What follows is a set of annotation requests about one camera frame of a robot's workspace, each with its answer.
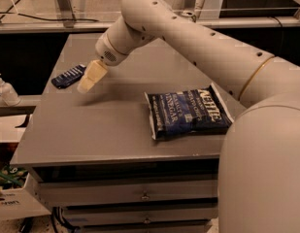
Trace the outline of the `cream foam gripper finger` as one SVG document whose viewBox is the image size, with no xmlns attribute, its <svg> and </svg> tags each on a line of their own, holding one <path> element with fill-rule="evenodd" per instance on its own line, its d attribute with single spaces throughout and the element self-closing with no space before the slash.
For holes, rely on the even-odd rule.
<svg viewBox="0 0 300 233">
<path fill-rule="evenodd" d="M 88 77 L 82 77 L 78 84 L 77 90 L 79 93 L 88 93 L 96 84 L 95 80 Z"/>
<path fill-rule="evenodd" d="M 89 62 L 85 75 L 92 81 L 100 81 L 108 73 L 108 68 L 101 60 Z"/>
</svg>

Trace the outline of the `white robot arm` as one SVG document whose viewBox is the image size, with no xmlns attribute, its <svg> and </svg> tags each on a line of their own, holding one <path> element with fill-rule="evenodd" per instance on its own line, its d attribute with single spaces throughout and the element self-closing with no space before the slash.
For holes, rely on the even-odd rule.
<svg viewBox="0 0 300 233">
<path fill-rule="evenodd" d="M 220 152 L 219 233 L 300 233 L 300 67 L 179 17 L 163 0 L 122 0 L 78 90 L 154 38 L 246 106 Z"/>
</svg>

